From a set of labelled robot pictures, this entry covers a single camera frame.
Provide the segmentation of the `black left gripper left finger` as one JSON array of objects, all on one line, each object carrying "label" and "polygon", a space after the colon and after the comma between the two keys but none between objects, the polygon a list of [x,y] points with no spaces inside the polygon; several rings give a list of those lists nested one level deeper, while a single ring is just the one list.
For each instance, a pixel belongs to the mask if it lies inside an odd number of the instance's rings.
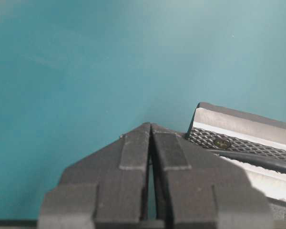
[{"label": "black left gripper left finger", "polygon": [[41,206],[40,229],[137,229],[147,216],[151,125],[67,167]]}]

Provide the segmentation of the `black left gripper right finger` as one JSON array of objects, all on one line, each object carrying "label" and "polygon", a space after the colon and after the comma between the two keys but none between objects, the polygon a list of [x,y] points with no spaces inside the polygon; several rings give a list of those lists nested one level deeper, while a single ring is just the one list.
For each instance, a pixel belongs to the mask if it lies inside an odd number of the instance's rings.
[{"label": "black left gripper right finger", "polygon": [[244,170],[152,124],[157,217],[168,229],[272,229],[264,194]]}]

